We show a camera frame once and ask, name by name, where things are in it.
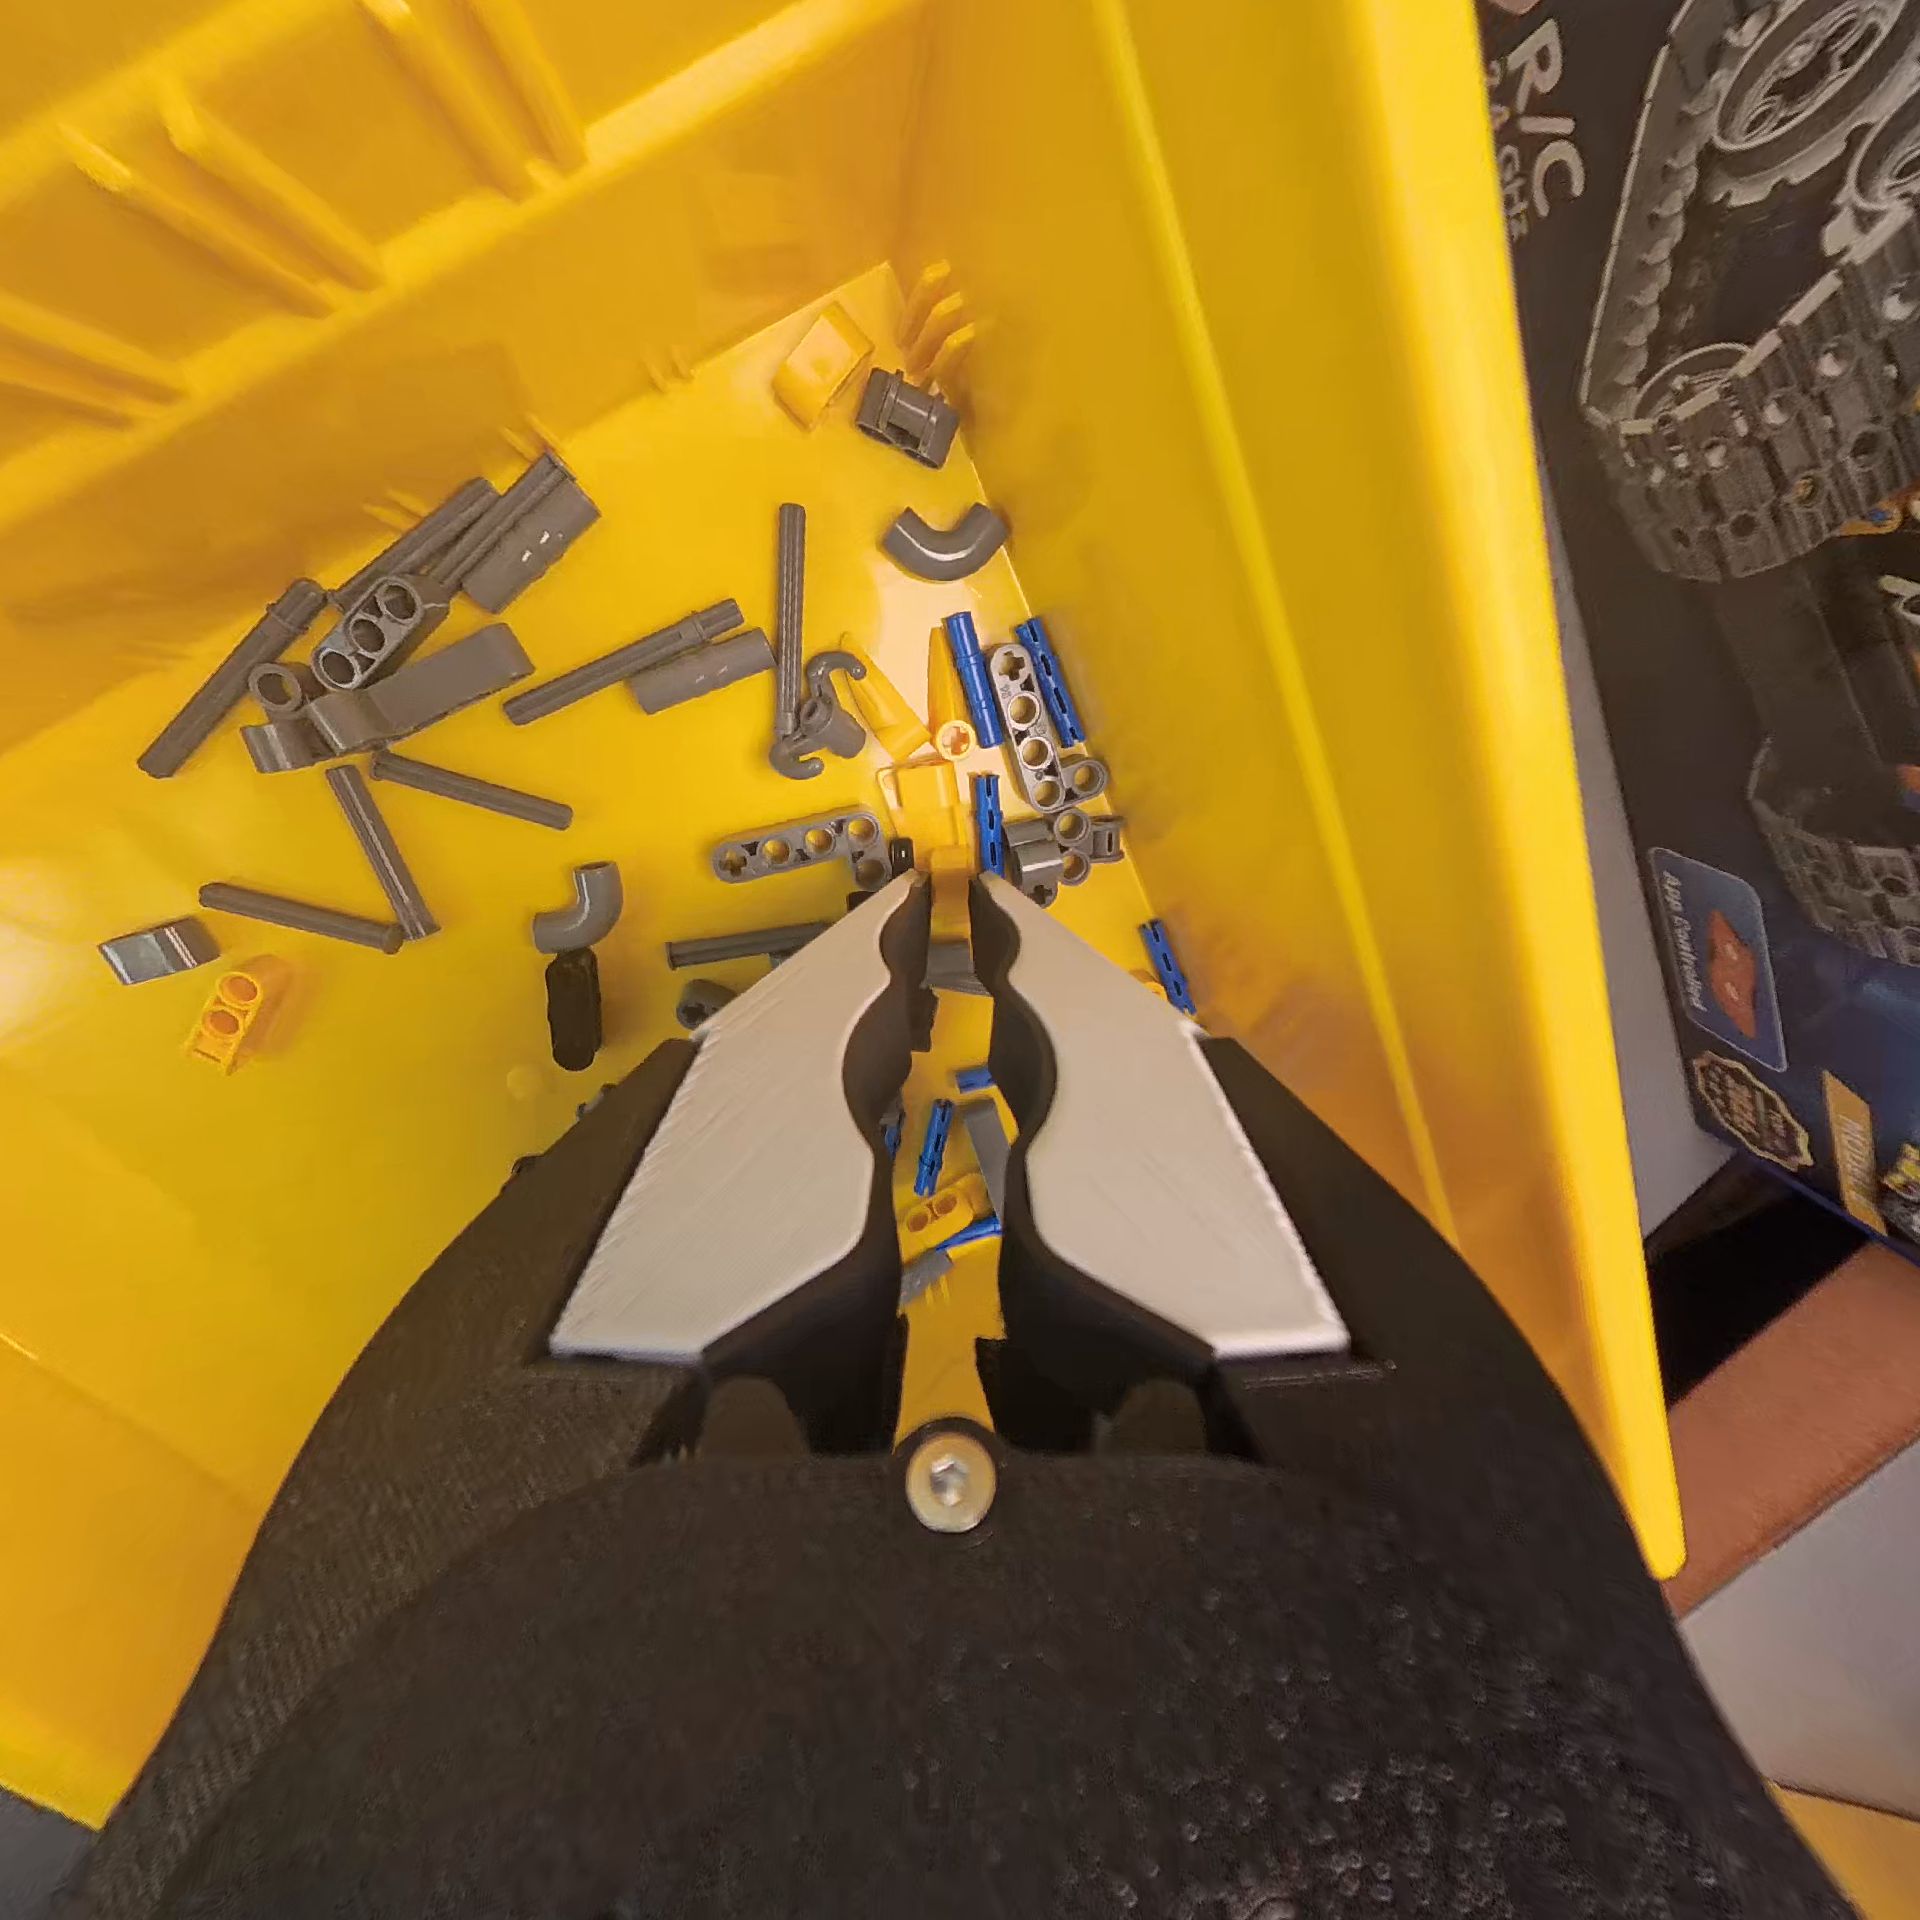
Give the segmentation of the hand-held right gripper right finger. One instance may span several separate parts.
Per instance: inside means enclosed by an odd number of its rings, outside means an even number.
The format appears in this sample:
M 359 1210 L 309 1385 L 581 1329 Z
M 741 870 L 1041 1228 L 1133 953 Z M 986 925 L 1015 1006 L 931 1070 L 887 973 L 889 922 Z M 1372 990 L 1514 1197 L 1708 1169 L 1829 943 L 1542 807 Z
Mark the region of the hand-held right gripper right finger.
M 1209 1063 L 1209 1037 L 1007 880 L 972 889 L 1015 1137 L 998 1318 L 1007 1448 L 1260 1452 L 1269 1402 L 1354 1385 L 1354 1336 Z

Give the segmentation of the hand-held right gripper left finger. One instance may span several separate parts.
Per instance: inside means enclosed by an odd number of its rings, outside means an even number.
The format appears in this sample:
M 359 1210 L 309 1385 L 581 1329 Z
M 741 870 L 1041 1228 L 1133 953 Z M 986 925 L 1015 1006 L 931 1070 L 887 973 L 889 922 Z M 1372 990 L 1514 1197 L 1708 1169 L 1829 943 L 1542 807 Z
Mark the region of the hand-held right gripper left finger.
M 929 884 L 900 876 L 716 1014 L 549 1334 L 557 1359 L 775 1382 L 818 1452 L 898 1412 L 897 1156 Z

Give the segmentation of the heap of grey blue lego parts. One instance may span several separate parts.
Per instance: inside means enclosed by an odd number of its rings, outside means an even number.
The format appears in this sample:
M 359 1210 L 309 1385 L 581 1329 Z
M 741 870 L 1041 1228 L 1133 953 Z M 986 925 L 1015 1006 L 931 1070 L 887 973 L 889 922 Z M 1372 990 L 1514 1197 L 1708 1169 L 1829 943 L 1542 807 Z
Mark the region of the heap of grey blue lego parts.
M 260 773 L 243 729 L 201 770 L 123 782 L 113 904 L 190 906 L 206 886 L 401 922 L 340 792 L 359 774 L 436 922 L 396 953 L 206 906 L 221 956 L 171 983 L 94 994 L 94 1130 L 113 1146 L 74 1228 L 76 1280 L 115 1282 L 203 1340 L 351 1341 L 403 1285 L 603 1086 L 679 1033 L 689 983 L 748 988 L 767 959 L 674 962 L 683 943 L 830 921 L 881 878 L 892 764 L 862 746 L 789 782 L 765 759 L 775 674 L 692 656 L 702 692 L 646 710 L 629 681 L 533 714 L 534 695 L 669 616 L 722 597 L 775 620 L 777 500 L 806 510 L 806 646 L 841 642 L 925 710 L 940 616 L 982 639 L 1027 613 L 1015 573 L 909 583 L 875 536 L 898 506 L 969 505 L 965 449 L 909 477 L 839 410 L 793 426 L 771 392 L 763 330 L 660 407 L 589 434 L 601 519 L 508 613 L 449 616 L 420 668 L 427 722 L 303 767 Z

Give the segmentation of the yellow divided storage bin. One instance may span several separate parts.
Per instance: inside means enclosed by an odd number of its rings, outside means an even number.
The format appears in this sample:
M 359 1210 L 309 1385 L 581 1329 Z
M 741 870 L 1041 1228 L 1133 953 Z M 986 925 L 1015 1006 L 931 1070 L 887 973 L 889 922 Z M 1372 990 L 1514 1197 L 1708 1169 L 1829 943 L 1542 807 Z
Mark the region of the yellow divided storage bin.
M 775 604 L 909 700 L 1043 616 L 1132 833 L 1060 900 L 1167 925 L 1245 1045 L 1490 1282 L 1683 1565 L 1475 4 L 5 4 L 5 1786 L 87 1825 L 154 1750 L 329 1390 L 583 1095 L 534 912 L 613 860 L 607 1071 L 714 837 L 811 808 L 763 678 L 415 742 L 567 831 L 380 804 L 225 712 L 294 580 L 540 452 L 599 521 L 508 609 L 540 676 Z

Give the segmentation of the dark blue lego set box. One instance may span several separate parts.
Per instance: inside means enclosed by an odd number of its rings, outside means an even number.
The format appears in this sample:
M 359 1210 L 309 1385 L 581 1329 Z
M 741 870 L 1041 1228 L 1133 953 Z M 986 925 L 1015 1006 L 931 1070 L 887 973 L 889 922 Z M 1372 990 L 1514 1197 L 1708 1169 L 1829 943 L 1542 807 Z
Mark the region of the dark blue lego set box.
M 1476 4 L 1698 1125 L 1916 1257 L 1918 4 Z

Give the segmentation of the brown cardboard box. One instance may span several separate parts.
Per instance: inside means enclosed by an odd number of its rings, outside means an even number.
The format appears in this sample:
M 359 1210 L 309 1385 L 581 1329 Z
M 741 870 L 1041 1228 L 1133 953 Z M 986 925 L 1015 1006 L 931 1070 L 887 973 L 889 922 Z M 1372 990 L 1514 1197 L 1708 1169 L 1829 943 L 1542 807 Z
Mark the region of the brown cardboard box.
M 1669 1418 L 1683 1617 L 1918 1436 L 1918 1271 L 1869 1242 L 1689 1390 Z

